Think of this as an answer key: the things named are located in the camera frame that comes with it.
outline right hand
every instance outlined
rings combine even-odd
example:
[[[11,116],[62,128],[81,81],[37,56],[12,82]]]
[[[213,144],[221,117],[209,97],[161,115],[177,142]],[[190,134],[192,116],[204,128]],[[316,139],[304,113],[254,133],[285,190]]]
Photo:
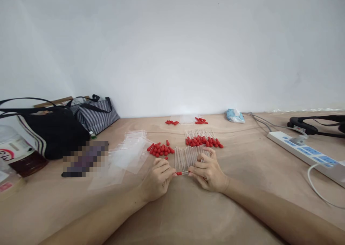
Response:
[[[144,202],[151,202],[163,196],[173,177],[177,177],[176,169],[170,167],[167,160],[156,158],[139,190]]]
[[[209,151],[211,157],[201,153],[197,157],[194,166],[188,168],[188,176],[194,177],[202,186],[202,188],[213,192],[224,192],[229,184],[229,178],[222,172],[217,162],[216,152],[206,147],[205,151]]]

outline red label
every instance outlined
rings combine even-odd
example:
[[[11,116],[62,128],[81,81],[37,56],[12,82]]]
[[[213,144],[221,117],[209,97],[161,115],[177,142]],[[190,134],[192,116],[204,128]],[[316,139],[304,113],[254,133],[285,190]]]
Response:
[[[4,161],[9,161],[14,159],[14,153],[7,149],[0,149],[0,158]]]
[[[9,189],[9,188],[12,187],[12,186],[13,186],[13,185],[12,185],[11,182],[6,182],[5,184],[2,184],[2,185],[0,186],[0,192],[3,192],[3,191],[5,191],[5,190]]]

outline bag handle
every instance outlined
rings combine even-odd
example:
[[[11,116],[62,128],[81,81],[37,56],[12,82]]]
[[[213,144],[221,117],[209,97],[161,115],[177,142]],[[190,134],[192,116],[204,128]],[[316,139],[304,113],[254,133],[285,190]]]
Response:
[[[112,111],[112,105],[111,105],[111,101],[110,101],[110,98],[109,97],[106,97],[105,98],[107,101],[108,101],[108,104],[109,104],[109,107],[110,107],[110,111],[105,111],[103,109],[100,109],[98,107],[95,107],[93,105],[90,105],[88,103],[83,103],[83,104],[80,104],[79,107],[83,107],[83,108],[87,108],[89,110],[93,110],[93,111],[97,111],[97,112],[103,112],[103,113],[110,113]]]
[[[45,100],[45,99],[41,99],[41,98],[31,98],[31,97],[26,97],[26,98],[14,98],[14,99],[3,100],[3,101],[0,101],[0,106],[1,106],[2,104],[4,104],[5,102],[11,101],[11,100],[21,100],[21,99],[42,100],[42,101],[51,103],[54,107],[57,107],[54,103],[52,103],[52,102],[49,101],[49,100]]]
[[[71,107],[72,101],[75,100],[76,98],[71,99],[71,100],[66,104],[66,107]],[[91,101],[94,101],[94,102],[97,102],[97,101],[100,99],[100,97],[97,96],[96,94],[93,94],[93,95],[92,95],[92,99],[90,99],[90,98],[87,98],[87,99],[88,99],[88,100],[91,100]]]
[[[4,104],[5,102],[11,101],[11,100],[20,100],[20,99],[31,99],[31,100],[42,100],[48,103],[51,103],[53,107],[58,107],[54,103],[52,103],[49,100],[41,99],[41,98],[31,98],[31,97],[26,97],[26,98],[14,98],[14,99],[8,99],[8,100],[3,100],[0,101],[0,105]],[[0,111],[8,113],[8,112],[15,112],[16,114],[7,114],[4,115],[5,113],[0,115],[0,119],[4,117],[10,117],[10,116],[17,116],[21,114],[31,114],[31,113],[36,113],[38,111],[43,111],[43,110],[50,110],[49,108],[0,108]]]

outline power strip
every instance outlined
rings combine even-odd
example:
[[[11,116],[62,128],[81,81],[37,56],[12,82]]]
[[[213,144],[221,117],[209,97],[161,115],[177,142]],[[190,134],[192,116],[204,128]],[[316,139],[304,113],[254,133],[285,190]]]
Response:
[[[345,166],[343,164],[307,145],[294,144],[290,141],[292,137],[283,132],[270,132],[267,137],[309,165],[318,162],[330,163],[320,164],[315,169],[345,188]]]

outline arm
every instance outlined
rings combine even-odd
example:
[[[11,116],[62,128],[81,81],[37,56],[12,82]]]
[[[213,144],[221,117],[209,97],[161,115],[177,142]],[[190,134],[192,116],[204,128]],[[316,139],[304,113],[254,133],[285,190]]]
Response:
[[[175,173],[176,170],[166,160],[156,158],[138,187],[76,219],[40,244],[103,244],[128,217],[148,202],[164,195],[171,179],[177,176]]]
[[[198,155],[198,162],[188,169],[188,176],[204,189],[230,197],[290,244],[344,244],[343,230],[283,198],[225,176],[215,151],[204,149],[211,157]]]

